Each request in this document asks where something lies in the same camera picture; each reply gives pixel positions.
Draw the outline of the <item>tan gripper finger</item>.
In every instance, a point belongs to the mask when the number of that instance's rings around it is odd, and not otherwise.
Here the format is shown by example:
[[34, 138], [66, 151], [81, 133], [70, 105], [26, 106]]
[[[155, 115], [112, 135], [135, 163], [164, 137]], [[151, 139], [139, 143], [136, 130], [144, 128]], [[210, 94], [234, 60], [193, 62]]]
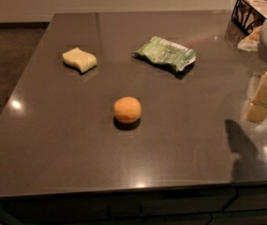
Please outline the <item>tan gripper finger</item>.
[[255, 72], [250, 79], [245, 104], [245, 119], [261, 124], [267, 118], [267, 70]]

